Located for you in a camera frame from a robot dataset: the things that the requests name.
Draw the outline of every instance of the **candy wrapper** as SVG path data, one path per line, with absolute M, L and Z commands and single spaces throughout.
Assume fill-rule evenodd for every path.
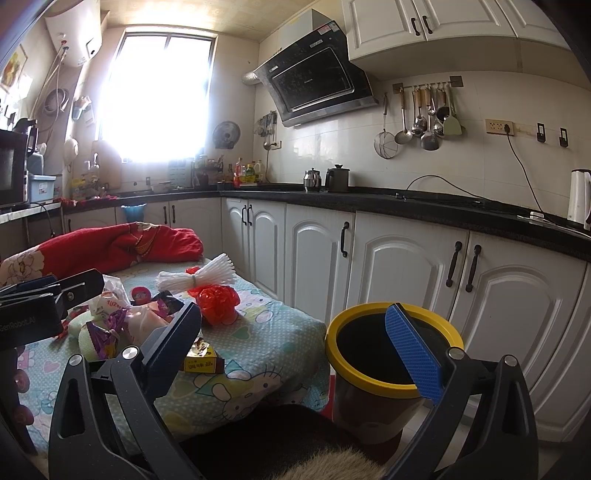
M 181 371 L 198 374 L 221 374 L 225 360 L 202 337 L 197 337 L 187 353 Z
M 158 305 L 161 304 L 160 302 L 164 302 L 169 315 L 174 315 L 184 307 L 184 302 L 174 297 L 168 290 L 161 291 L 158 295 L 152 297 L 152 301 L 157 301 Z
M 105 320 L 106 329 L 99 327 L 93 322 L 87 322 L 86 327 L 92 340 L 92 345 L 100 360 L 115 358 L 117 356 L 117 345 L 123 329 L 127 312 L 117 310 Z
M 103 275 L 103 279 L 103 293 L 90 299 L 88 306 L 92 316 L 105 320 L 111 313 L 131 307 L 131 302 L 120 278 Z
M 152 301 L 146 305 L 130 307 L 125 316 L 124 330 L 133 345 L 141 346 L 156 328 L 166 327 L 173 318 L 165 303 Z

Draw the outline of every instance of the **microwave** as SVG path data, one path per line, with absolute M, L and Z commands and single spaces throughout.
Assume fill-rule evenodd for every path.
M 28 203 L 30 151 L 28 134 L 0 129 L 0 209 Z

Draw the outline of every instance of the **snack bag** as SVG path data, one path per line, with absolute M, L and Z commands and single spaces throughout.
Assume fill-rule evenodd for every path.
M 90 299 L 88 306 L 93 317 L 106 320 L 111 313 L 131 307 L 131 302 L 120 278 L 103 275 L 103 279 L 103 293 Z

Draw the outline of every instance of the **red plastic bag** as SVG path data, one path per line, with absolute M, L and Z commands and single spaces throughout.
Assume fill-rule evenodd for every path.
M 187 273 L 194 274 L 199 267 L 187 269 Z M 209 325 L 221 323 L 229 325 L 236 321 L 238 312 L 234 307 L 240 304 L 240 297 L 236 290 L 227 285 L 208 285 L 197 287 L 187 292 L 195 298 L 201 313 Z

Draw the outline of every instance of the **power cord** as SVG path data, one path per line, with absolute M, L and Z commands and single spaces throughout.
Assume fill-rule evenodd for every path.
M 29 203 L 31 205 L 39 205 L 39 207 L 41 207 L 43 210 L 45 210 L 45 213 L 47 215 L 47 221 L 49 222 L 49 230 L 51 231 L 51 238 L 57 237 L 57 234 L 55 233 L 55 231 L 53 230 L 53 226 L 51 225 L 51 217 L 49 216 L 49 212 L 45 208 L 45 205 L 43 205 L 42 203 L 37 203 L 37 202 L 29 202 Z
M 531 186 L 530 178 L 527 176 L 527 172 L 525 171 L 525 167 L 523 166 L 523 163 L 521 162 L 521 160 L 517 156 L 517 153 L 515 153 L 515 150 L 513 149 L 513 145 L 511 144 L 511 137 L 509 136 L 509 133 L 511 132 L 511 128 L 509 127 L 509 125 L 505 124 L 505 126 L 503 127 L 503 129 L 505 130 L 505 133 L 507 134 L 507 140 L 509 141 L 509 146 L 511 147 L 511 151 L 513 152 L 513 155 L 515 156 L 515 158 L 519 162 L 519 165 L 521 165 L 521 168 L 523 169 L 523 173 L 525 175 L 525 179 L 527 180 L 527 184 L 530 186 L 531 194 L 534 196 L 535 203 L 538 206 L 540 212 L 542 212 L 543 214 L 545 214 L 545 211 L 542 210 L 542 207 L 540 206 L 540 203 L 538 202 L 538 199 L 535 196 L 534 189 Z
M 467 190 L 464 190 L 464 189 L 458 187 L 457 185 L 454 185 L 452 182 L 450 182 L 449 180 L 444 179 L 442 176 L 439 176 L 439 175 L 423 175 L 423 176 L 421 176 L 419 178 L 416 178 L 410 184 L 408 184 L 408 187 L 406 187 L 405 190 L 408 190 L 413 185 L 413 183 L 415 183 L 417 180 L 426 179 L 428 177 L 435 177 L 437 179 L 441 179 L 445 183 L 448 183 L 449 185 L 451 185 L 452 187 L 454 187 L 455 189 L 461 190 L 462 192 L 467 193 L 468 195 L 471 195 L 473 197 L 480 198 L 480 199 L 483 199 L 483 200 L 489 200 L 491 202 L 494 201 L 494 200 L 488 199 L 486 197 L 481 197 L 480 195 L 476 195 L 475 193 L 469 192 Z

